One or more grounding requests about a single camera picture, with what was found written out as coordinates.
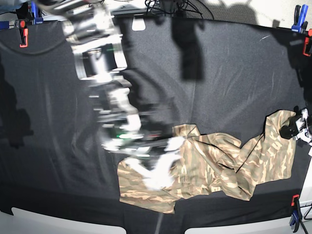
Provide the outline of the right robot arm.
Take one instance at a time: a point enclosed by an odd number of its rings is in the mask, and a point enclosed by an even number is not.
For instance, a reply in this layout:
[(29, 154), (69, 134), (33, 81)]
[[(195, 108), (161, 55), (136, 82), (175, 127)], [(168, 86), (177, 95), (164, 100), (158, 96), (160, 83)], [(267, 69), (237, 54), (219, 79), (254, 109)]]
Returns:
[(105, 134), (102, 147), (130, 156), (176, 152), (183, 140), (145, 130), (138, 109), (130, 103), (132, 85), (122, 75), (127, 68), (122, 34), (107, 7), (97, 0), (40, 0), (38, 5), (64, 18), (62, 29), (77, 77), (92, 82), (92, 97), (98, 101)]

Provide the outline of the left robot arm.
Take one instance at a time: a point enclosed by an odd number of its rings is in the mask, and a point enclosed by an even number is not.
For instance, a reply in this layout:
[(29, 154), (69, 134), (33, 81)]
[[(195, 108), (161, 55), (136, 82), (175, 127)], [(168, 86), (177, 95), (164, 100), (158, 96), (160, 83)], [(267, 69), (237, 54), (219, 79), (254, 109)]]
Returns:
[(308, 109), (302, 109), (295, 116), (289, 118), (289, 123), (282, 126), (279, 133), (284, 139), (302, 140), (312, 145), (312, 115)]

